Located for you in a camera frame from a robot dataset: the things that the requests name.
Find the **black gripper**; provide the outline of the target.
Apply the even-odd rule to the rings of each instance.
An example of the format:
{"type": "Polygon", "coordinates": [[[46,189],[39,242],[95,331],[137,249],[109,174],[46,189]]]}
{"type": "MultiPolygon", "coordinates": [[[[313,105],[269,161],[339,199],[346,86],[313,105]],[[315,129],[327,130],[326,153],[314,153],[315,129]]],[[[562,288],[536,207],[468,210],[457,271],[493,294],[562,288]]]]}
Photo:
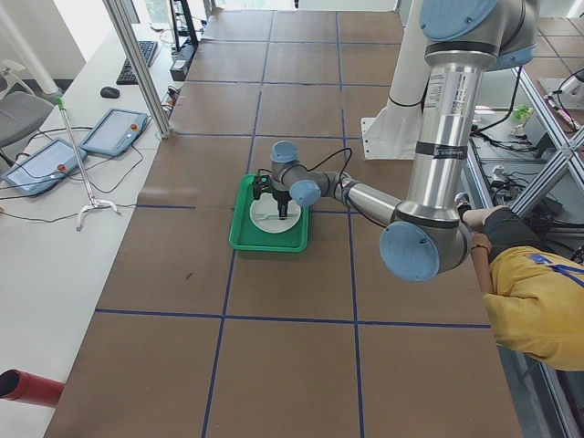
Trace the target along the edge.
{"type": "Polygon", "coordinates": [[[290,194],[285,188],[275,180],[270,183],[270,190],[273,198],[277,201],[277,217],[280,220],[287,219],[287,203],[290,201],[290,194]]]}

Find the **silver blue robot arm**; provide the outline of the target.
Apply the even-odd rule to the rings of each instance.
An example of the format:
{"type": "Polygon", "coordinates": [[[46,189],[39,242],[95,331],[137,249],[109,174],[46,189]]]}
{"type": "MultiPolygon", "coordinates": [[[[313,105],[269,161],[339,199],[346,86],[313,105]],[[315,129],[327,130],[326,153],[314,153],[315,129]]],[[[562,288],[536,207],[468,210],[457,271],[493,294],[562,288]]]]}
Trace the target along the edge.
{"type": "Polygon", "coordinates": [[[525,65],[536,45],[537,1],[425,1],[419,27],[430,68],[407,196],[399,200],[344,172],[311,172],[297,147],[276,143],[274,187],[303,207],[331,197],[384,225],[381,258],[397,277],[427,281],[471,251],[454,207],[467,157],[475,103],[486,71],[525,65]]]}

